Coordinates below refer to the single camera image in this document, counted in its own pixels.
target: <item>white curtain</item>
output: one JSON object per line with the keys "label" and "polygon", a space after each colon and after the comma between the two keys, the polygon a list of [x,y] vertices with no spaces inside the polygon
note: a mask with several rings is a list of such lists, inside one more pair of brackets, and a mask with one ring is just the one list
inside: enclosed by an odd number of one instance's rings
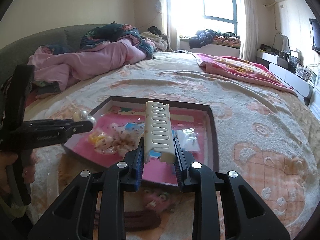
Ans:
{"label": "white curtain", "polygon": [[237,0],[237,13],[240,58],[255,62],[259,32],[256,0]]}
{"label": "white curtain", "polygon": [[172,0],[161,0],[161,7],[162,32],[168,35],[169,51],[178,50],[180,47],[180,37],[174,24]]}

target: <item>metal screw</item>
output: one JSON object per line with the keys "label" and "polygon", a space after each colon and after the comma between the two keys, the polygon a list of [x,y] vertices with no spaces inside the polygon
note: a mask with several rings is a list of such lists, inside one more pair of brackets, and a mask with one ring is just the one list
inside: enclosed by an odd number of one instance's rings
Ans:
{"label": "metal screw", "polygon": [[127,163],[126,162],[119,162],[117,164],[118,168],[125,168],[127,166]]}
{"label": "metal screw", "polygon": [[236,178],[238,177],[238,173],[236,171],[229,171],[229,176],[232,177],[232,178]]}
{"label": "metal screw", "polygon": [[195,169],[199,169],[202,167],[202,164],[201,163],[198,163],[198,162],[194,162],[191,164],[192,167],[194,167]]}
{"label": "metal screw", "polygon": [[88,177],[90,175],[90,171],[81,171],[80,176],[85,178]]}

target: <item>cartoon eye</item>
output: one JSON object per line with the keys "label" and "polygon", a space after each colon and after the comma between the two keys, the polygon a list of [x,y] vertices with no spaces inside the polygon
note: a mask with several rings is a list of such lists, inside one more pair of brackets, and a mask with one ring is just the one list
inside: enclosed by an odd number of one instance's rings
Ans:
{"label": "cartoon eye", "polygon": [[168,200],[168,196],[166,194],[159,195],[159,198],[164,202]]}
{"label": "cartoon eye", "polygon": [[146,194],[151,194],[151,193],[152,193],[151,188],[146,188],[146,189],[144,190],[144,193],[146,193]]}

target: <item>person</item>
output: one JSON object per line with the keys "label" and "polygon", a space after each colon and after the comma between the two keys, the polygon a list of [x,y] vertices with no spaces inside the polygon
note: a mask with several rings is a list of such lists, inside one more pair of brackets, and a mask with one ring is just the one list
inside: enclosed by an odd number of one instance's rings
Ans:
{"label": "person", "polygon": [[[12,224],[17,231],[27,238],[29,231],[32,228],[32,223],[25,214],[27,207],[17,206],[11,194],[6,173],[6,166],[12,165],[18,158],[16,153],[0,151],[0,208],[4,211],[7,217],[12,221]],[[30,165],[23,169],[21,176],[24,183],[32,183],[35,180],[36,155],[33,152],[30,156]]]}

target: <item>beige plastic hair clip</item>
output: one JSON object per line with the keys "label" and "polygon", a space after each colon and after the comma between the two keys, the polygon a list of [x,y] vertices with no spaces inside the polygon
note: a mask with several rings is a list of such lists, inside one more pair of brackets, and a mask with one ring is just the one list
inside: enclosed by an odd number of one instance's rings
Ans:
{"label": "beige plastic hair clip", "polygon": [[149,162],[151,150],[161,153],[161,162],[175,163],[169,105],[148,101],[144,127],[144,163]]}

